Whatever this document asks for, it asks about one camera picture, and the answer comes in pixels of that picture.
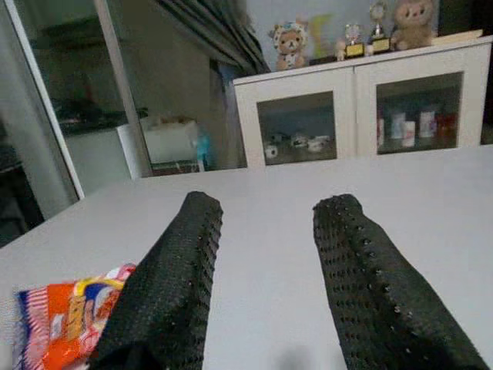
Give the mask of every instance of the countertop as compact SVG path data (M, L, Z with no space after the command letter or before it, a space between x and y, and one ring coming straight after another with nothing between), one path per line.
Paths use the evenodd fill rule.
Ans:
M352 193L424 275L493 367L493 146L318 161L121 183L0 250L0 369L15 290L139 262L202 190L223 207L207 370L346 368L313 238L312 207Z

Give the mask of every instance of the stuffed bear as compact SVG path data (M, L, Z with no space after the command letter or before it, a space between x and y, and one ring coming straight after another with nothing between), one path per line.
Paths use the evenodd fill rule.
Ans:
M305 58L302 51L307 44L307 22L297 18L295 22L287 22L283 25L275 25L274 30L269 32L273 39L277 56L277 70L303 67Z
M394 20L397 30L391 43L397 50L408 50L430 46L435 37L431 30L433 0L399 0Z

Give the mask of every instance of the orange snack bag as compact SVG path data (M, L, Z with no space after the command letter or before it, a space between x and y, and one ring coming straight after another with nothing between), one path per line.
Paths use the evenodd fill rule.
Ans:
M133 264L72 283L21 291L14 369L62 370L91 355Z

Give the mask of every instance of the white table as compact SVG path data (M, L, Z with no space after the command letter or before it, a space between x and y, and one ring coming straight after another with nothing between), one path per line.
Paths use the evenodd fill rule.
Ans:
M0 250L0 369L10 363L15 289L138 262L191 190L224 210L204 369L345 369L312 236L312 207L340 193L359 199L493 367L490 146L160 177L101 191Z

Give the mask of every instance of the gold trophy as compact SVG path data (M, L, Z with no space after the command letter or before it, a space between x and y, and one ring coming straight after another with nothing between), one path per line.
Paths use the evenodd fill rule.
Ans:
M375 22L375 28L371 33L370 44L373 53L388 52L391 49L391 40L385 35L382 22L387 14L387 6L384 2L377 2L370 8L371 20Z
M360 38L360 25L346 25L346 58L364 56L364 44Z

